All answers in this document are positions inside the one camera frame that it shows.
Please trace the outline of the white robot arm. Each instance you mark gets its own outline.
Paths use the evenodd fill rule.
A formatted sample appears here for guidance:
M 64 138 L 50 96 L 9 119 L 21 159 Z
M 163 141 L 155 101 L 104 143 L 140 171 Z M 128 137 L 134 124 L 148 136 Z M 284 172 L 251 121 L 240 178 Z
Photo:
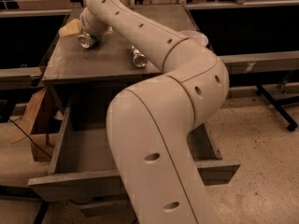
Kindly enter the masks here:
M 112 27 L 161 72 L 120 93 L 107 138 L 140 224 L 221 224 L 190 152 L 188 134 L 224 103 L 226 66 L 210 49 L 131 10 L 134 0 L 86 0 L 61 36 Z

